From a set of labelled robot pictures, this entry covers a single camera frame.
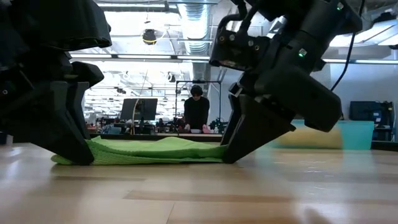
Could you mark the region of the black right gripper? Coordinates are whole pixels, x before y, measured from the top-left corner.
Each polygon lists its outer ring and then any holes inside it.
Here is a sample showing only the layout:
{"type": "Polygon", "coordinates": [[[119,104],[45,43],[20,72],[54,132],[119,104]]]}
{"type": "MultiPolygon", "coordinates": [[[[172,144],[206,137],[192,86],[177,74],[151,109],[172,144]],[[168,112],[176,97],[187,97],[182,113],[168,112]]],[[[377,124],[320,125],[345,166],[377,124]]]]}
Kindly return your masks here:
{"type": "Polygon", "coordinates": [[[226,146],[222,160],[234,163],[261,146],[294,131],[296,114],[307,126],[322,130],[317,101],[324,88],[310,77],[322,65],[324,38],[317,32],[284,28],[273,38],[251,37],[243,30],[220,27],[210,64],[242,71],[229,95],[232,112],[221,144],[226,146]],[[251,97],[269,96],[263,104],[251,97]]]}

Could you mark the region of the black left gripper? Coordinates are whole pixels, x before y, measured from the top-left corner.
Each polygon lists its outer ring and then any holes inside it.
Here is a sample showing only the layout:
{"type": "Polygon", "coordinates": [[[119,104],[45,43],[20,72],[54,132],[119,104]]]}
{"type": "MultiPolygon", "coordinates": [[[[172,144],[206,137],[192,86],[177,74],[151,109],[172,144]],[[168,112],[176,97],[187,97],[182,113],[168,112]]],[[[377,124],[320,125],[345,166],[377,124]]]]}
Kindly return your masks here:
{"type": "Polygon", "coordinates": [[[1,94],[1,130],[88,165],[94,156],[81,103],[104,75],[96,65],[71,59],[68,52],[54,50],[1,50],[1,93],[8,93],[1,94]]]}

